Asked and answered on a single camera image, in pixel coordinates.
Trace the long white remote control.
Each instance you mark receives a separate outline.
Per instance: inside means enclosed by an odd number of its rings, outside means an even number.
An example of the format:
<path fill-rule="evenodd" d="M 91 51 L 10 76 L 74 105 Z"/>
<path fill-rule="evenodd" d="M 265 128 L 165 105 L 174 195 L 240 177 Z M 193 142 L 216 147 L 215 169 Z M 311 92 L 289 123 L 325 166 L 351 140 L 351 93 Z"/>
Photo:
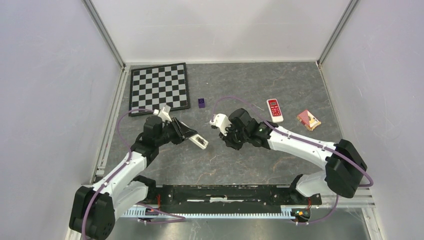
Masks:
<path fill-rule="evenodd" d="M 205 150 L 209 144 L 209 142 L 198 133 L 191 136 L 189 140 L 202 150 Z"/>

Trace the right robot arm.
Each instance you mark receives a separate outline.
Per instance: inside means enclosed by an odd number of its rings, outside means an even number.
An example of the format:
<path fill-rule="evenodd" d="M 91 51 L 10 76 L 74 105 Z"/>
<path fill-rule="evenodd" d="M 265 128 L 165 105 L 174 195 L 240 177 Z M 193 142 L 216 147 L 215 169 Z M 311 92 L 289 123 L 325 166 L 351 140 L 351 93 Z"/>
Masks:
<path fill-rule="evenodd" d="M 367 176 L 367 165 L 348 140 L 331 142 L 306 137 L 273 122 L 258 122 L 244 108 L 230 116 L 215 114 L 209 123 L 220 131 L 220 138 L 229 148 L 240 150 L 249 143 L 291 154 L 320 167 L 319 172 L 300 174 L 293 180 L 288 196 L 295 204 L 302 204 L 315 194 L 333 193 L 351 199 Z"/>

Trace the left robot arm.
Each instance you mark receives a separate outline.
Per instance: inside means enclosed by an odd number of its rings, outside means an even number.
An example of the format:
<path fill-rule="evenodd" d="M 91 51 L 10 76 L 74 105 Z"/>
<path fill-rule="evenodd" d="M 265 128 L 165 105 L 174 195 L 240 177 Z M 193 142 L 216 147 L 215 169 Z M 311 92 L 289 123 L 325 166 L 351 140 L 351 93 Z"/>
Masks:
<path fill-rule="evenodd" d="M 158 156 L 159 148 L 178 145 L 197 133 L 175 117 L 149 116 L 121 163 L 95 184 L 75 192 L 69 228 L 83 237 L 105 240 L 128 209 L 141 201 L 151 204 L 156 200 L 155 180 L 140 174 Z"/>

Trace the red white remote control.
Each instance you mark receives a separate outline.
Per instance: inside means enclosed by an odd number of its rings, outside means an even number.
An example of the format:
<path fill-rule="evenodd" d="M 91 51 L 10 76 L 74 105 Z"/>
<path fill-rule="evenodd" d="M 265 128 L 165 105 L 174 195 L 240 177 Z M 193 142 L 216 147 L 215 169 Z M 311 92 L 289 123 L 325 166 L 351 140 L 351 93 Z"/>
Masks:
<path fill-rule="evenodd" d="M 273 123 L 282 123 L 284 121 L 284 117 L 282 115 L 278 100 L 276 98 L 267 99 L 266 104 L 271 117 L 271 121 Z"/>

